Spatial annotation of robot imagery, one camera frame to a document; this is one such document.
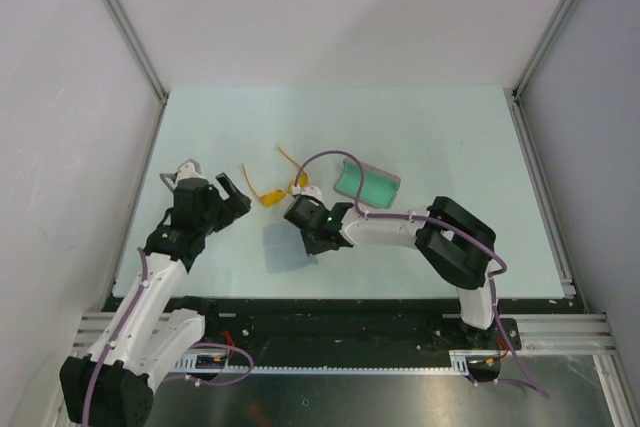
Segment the blue cleaning cloth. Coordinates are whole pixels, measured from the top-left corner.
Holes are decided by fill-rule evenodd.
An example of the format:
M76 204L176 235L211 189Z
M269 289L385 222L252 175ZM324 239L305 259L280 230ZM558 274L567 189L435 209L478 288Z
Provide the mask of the blue cleaning cloth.
M263 229L263 248L269 274L296 271L317 263L307 254L300 231L287 222L272 223Z

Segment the orange sunglasses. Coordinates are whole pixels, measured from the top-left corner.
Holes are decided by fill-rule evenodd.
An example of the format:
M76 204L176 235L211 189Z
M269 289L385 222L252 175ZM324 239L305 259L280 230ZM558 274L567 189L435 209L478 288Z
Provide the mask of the orange sunglasses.
M301 165L291 156L289 155L283 148L277 146L276 149L279 151L281 155L283 155L293 166L296 167L296 176L288 183L285 189L275 189L265 194L260 194L252 184L249 172L245 164L242 164L242 172L244 179L249 187L252 195L260 202L260 204L264 208L269 208L277 205L278 203L285 200L287 197L290 197L293 194L294 187L308 187L310 185L310 180L308 174L301 170Z

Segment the grey glasses case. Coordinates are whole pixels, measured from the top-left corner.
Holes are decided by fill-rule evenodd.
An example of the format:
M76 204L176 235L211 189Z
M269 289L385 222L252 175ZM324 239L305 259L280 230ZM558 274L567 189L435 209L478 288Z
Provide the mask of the grey glasses case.
M364 172L364 186L359 202L376 209L390 209L400 190L401 178L364 162L361 166ZM345 157L342 172L334 183L334 191L347 198L355 199L362 171L353 160Z

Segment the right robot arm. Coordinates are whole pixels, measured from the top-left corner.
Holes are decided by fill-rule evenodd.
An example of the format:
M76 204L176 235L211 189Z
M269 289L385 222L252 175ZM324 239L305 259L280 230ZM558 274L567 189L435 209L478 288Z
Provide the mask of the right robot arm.
M484 348L496 338L489 272L489 264L497 260L496 234L453 199L438 196L423 210L401 213L366 210L351 202L329 208L311 195L297 194L284 219L299 229L311 256L365 245L419 252L441 279L456 288L463 340L473 348Z

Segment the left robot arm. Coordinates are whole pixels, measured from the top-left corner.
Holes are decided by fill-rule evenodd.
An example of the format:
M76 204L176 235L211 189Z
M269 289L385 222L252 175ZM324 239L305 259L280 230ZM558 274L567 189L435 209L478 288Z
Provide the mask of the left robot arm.
M144 425L158 387L180 358L194 344L207 347L220 337L220 321L194 309L175 311L163 328L157 322L207 237L248 214L251 200L224 173L207 180L195 161L163 180L173 204L138 250L133 285L87 352L61 366L67 415L77 425Z

